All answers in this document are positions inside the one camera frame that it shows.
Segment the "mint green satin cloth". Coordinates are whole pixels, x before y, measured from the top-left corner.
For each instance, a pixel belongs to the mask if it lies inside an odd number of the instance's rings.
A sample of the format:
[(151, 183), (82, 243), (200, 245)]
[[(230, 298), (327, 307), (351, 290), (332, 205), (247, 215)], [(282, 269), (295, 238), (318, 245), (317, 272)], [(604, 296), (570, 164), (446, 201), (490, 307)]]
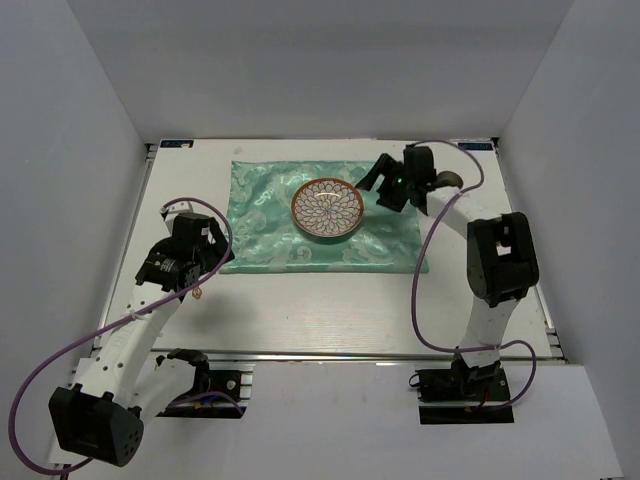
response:
[(397, 213), (364, 191), (361, 224), (339, 238), (308, 235), (295, 223), (291, 201), (300, 186), (317, 178), (356, 184), (372, 161), (234, 161), (226, 218), (235, 258), (224, 274), (411, 273), (422, 247), (416, 210)]

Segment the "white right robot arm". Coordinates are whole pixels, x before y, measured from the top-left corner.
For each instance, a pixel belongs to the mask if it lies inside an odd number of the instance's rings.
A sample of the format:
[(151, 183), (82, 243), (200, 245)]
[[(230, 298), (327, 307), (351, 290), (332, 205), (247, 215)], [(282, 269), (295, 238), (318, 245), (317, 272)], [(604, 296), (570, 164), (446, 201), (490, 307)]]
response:
[(447, 225), (466, 242), (466, 277), (474, 298), (463, 339), (445, 348), (417, 338), (427, 348), (455, 354), (465, 365), (451, 374), (453, 390), (472, 399), (484, 391), (484, 367), (498, 362), (508, 322), (528, 291), (539, 281), (539, 266), (527, 217), (521, 212), (495, 213), (471, 199), (482, 180), (466, 184), (452, 171), (439, 171), (429, 142), (407, 145), (402, 160), (383, 153), (357, 183), (375, 190), (378, 204), (398, 212), (411, 204), (433, 221), (427, 236)]

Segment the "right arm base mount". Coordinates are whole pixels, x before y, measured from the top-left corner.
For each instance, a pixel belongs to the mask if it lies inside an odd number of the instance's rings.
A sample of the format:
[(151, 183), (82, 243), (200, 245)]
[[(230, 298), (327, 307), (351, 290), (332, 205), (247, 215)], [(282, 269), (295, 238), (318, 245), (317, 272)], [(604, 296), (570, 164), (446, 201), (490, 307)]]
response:
[(502, 368), (493, 379), (462, 387), (449, 369), (417, 370), (408, 380), (416, 391), (421, 425), (497, 425), (512, 424), (511, 406), (498, 406), (511, 399)]

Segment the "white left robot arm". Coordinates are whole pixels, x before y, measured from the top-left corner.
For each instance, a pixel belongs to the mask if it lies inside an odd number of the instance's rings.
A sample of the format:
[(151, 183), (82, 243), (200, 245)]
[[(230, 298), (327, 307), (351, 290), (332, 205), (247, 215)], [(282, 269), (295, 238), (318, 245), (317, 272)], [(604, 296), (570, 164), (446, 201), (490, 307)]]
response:
[(410, 208), (390, 212), (356, 188), (367, 161), (293, 160), (230, 165), (226, 216), (167, 208), (169, 236), (140, 269), (123, 324), (109, 325), (79, 382), (137, 410), (134, 383), (172, 317), (203, 323), (197, 347), (290, 350), (314, 325), (335, 327), (373, 303), (369, 274), (400, 274), (421, 236)]

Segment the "floral plate with orange rim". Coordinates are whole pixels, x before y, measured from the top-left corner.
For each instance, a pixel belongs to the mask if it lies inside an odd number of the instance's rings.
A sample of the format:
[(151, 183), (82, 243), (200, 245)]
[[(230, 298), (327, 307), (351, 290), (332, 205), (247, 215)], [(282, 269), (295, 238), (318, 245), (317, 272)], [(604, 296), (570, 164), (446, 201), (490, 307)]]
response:
[(290, 206), (296, 225), (319, 238), (350, 234), (361, 223), (364, 201), (350, 183), (331, 177), (306, 182), (295, 192)]

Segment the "cream metal cup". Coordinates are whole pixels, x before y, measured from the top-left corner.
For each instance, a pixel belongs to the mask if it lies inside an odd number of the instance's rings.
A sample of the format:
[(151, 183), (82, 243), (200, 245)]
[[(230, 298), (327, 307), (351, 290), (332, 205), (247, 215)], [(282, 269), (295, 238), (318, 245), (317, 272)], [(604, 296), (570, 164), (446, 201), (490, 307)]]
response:
[(453, 171), (440, 171), (437, 174), (436, 180), (440, 187), (453, 187), (458, 189), (464, 187), (463, 179)]

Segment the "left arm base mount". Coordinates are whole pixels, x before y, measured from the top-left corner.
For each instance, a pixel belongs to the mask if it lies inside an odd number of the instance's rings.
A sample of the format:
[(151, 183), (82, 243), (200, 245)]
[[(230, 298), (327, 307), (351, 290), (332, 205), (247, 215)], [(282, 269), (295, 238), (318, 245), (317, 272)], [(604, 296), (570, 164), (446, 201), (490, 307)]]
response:
[(134, 381), (129, 410), (151, 422), (151, 415), (176, 418), (240, 419), (244, 415), (252, 370), (209, 361), (198, 351), (177, 348), (155, 357), (154, 370)]

